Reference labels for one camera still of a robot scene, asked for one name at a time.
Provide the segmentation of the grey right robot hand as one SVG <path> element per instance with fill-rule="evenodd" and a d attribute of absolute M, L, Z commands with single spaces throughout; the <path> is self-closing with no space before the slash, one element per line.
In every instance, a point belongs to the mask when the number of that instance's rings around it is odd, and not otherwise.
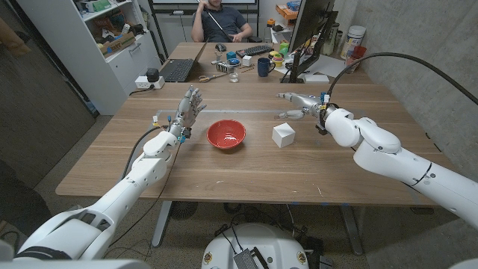
<path fill-rule="evenodd" d="M 319 98 L 312 95 L 304 95 L 298 93 L 278 93 L 279 98 L 286 99 L 293 103 L 295 110 L 286 111 L 275 116 L 275 119 L 302 119 L 306 114 L 318 118 L 320 116 L 320 106 L 322 105 Z"/>

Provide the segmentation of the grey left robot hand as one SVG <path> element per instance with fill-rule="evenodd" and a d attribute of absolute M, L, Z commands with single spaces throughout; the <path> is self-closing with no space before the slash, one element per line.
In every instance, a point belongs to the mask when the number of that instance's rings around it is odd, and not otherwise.
<path fill-rule="evenodd" d="M 190 132 L 192 125 L 196 122 L 196 117 L 206 107 L 201 102 L 202 95 L 199 92 L 199 88 L 194 88 L 193 85 L 189 86 L 189 89 L 179 103 L 169 133 L 178 137 L 186 132 Z"/>

